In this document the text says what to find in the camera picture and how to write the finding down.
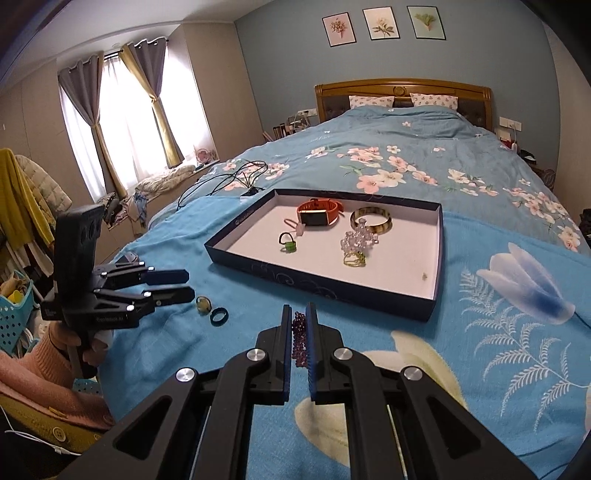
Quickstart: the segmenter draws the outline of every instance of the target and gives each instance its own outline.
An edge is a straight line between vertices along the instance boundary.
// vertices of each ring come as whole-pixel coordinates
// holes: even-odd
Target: blue bedspread
[[[591,255],[564,207],[527,164],[494,134],[449,108],[349,110],[317,127],[251,148],[239,159],[214,167],[204,180],[251,160],[269,164],[269,172],[256,181],[266,189],[364,191],[431,200],[445,211]],[[217,184],[204,184],[191,198]],[[241,182],[233,181],[216,195],[244,191]],[[175,209],[176,204],[169,206],[153,223]]]
[[[347,346],[383,367],[424,368],[540,478],[558,476],[591,427],[591,332],[582,321],[591,319],[591,259],[446,212],[440,298],[422,324],[212,264],[204,242],[251,201],[199,198],[125,248],[157,268],[186,268],[196,293],[230,319],[216,328],[185,304],[116,332],[100,380],[117,419],[178,368],[219,368],[251,348],[279,324],[284,303],[303,312],[314,301]],[[290,402],[255,408],[248,478],[349,478],[343,409],[313,406],[307,388],[307,371],[294,368]]]

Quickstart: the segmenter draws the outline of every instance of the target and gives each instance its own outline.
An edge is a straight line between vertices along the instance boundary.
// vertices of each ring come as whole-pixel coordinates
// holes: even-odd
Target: framed picture
[[[355,33],[353,32],[353,26],[351,25],[351,19],[347,12],[324,17],[322,21],[324,22],[324,29],[326,30],[326,36],[329,38],[331,47],[357,42]]]
[[[365,8],[363,14],[372,40],[400,38],[392,7]]]
[[[445,40],[443,24],[437,7],[408,7],[413,21],[414,34],[417,38]]]

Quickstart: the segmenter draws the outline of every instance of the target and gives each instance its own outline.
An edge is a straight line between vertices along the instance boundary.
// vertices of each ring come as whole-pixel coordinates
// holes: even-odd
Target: smartwatch
[[[300,223],[306,226],[331,225],[343,211],[343,204],[331,199],[310,199],[297,208]]]

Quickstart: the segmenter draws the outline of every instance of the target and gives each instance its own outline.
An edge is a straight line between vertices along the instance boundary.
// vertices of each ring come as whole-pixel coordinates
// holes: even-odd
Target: blue plastic basket
[[[26,278],[19,272],[20,278]],[[33,309],[33,282],[29,281],[29,288],[25,298],[14,304],[6,297],[0,296],[0,348],[6,353],[12,353],[22,331],[27,328],[29,315]]]

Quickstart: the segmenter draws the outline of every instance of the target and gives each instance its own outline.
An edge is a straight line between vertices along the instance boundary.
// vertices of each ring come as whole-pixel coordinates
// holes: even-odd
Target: window
[[[161,98],[168,122],[186,160],[212,141],[193,72],[167,49]],[[60,88],[61,107],[76,161],[94,201],[105,181],[92,132]],[[128,193],[141,180],[167,168],[150,97],[119,59],[105,60],[100,86],[100,125],[116,173]]]

